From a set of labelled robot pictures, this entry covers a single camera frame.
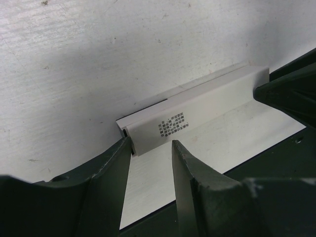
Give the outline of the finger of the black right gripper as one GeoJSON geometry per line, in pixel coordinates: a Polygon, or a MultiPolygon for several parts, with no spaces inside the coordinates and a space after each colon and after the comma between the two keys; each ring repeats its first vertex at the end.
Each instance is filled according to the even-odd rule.
{"type": "Polygon", "coordinates": [[[257,87],[254,99],[316,127],[316,70],[300,69],[257,87]]]}
{"type": "Polygon", "coordinates": [[[270,81],[274,81],[284,75],[297,71],[315,62],[316,62],[316,48],[298,57],[297,59],[287,63],[281,68],[271,72],[270,81]]]}

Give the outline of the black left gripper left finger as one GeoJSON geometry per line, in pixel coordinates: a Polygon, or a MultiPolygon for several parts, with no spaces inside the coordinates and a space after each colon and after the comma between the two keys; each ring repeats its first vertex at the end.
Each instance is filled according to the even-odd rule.
{"type": "Polygon", "coordinates": [[[1,236],[119,236],[130,160],[131,140],[124,137],[48,182],[1,176],[1,236]]]}

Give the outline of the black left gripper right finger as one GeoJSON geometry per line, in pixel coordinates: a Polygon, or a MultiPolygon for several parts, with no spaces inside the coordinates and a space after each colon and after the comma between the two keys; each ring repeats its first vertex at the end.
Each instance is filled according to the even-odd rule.
{"type": "Polygon", "coordinates": [[[183,237],[313,237],[316,180],[246,178],[239,182],[172,142],[178,225],[183,237]]]}

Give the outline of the white remote control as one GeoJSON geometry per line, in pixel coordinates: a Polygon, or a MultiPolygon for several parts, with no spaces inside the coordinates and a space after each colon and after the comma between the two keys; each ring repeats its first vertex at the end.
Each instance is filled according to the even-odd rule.
{"type": "Polygon", "coordinates": [[[214,72],[210,72],[207,75],[194,78],[193,80],[188,81],[186,83],[180,83],[174,87],[168,88],[163,92],[159,92],[150,98],[144,99],[140,102],[138,110],[133,111],[130,114],[124,115],[116,120],[116,125],[119,129],[121,136],[127,137],[129,135],[129,132],[124,132],[126,126],[134,122],[137,122],[141,119],[152,116],[156,113],[159,107],[163,106],[164,102],[168,101],[171,97],[248,65],[250,65],[249,60],[243,60],[241,62],[227,66],[225,68],[216,70],[214,72]]]}

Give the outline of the white battery cover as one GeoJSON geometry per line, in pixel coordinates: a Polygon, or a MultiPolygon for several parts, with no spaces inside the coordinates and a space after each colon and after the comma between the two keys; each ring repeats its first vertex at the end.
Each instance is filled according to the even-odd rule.
{"type": "Polygon", "coordinates": [[[246,66],[171,97],[150,117],[125,127],[133,155],[141,156],[253,99],[269,68],[246,66]]]}

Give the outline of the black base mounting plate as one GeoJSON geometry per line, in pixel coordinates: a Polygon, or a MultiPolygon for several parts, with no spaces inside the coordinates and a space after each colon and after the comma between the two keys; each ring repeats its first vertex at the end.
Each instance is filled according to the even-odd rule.
{"type": "MultiPolygon", "coordinates": [[[[316,179],[316,133],[305,128],[224,175],[239,182],[264,177],[316,179]]],[[[176,200],[125,227],[120,234],[123,237],[182,237],[176,200]]]]}

